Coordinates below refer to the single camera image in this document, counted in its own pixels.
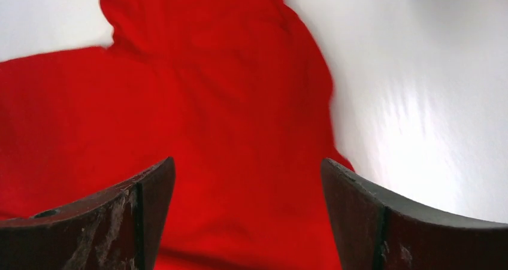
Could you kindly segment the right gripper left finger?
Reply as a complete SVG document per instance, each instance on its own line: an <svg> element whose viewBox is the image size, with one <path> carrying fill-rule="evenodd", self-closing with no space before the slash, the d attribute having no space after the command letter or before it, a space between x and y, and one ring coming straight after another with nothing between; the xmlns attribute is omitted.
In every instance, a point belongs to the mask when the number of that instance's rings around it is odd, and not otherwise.
<svg viewBox="0 0 508 270"><path fill-rule="evenodd" d="M167 158L78 201L1 222L2 269L153 269L175 183Z"/></svg>

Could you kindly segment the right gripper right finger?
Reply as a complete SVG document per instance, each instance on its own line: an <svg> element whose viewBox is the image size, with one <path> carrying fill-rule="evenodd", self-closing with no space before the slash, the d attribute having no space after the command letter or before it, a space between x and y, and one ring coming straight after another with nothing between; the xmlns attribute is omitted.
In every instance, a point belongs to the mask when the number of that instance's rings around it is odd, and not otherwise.
<svg viewBox="0 0 508 270"><path fill-rule="evenodd" d="M343 269L506 269L507 225L448 213L324 159L323 192Z"/></svg>

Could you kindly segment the red t shirt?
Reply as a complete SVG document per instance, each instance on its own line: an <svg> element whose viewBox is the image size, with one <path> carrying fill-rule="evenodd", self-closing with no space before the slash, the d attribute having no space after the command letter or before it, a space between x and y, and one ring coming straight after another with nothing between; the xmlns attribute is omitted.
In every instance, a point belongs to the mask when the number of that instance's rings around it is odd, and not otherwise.
<svg viewBox="0 0 508 270"><path fill-rule="evenodd" d="M332 78L283 0L100 0L113 45L1 63L1 218L166 157L157 269L340 269L319 174Z"/></svg>

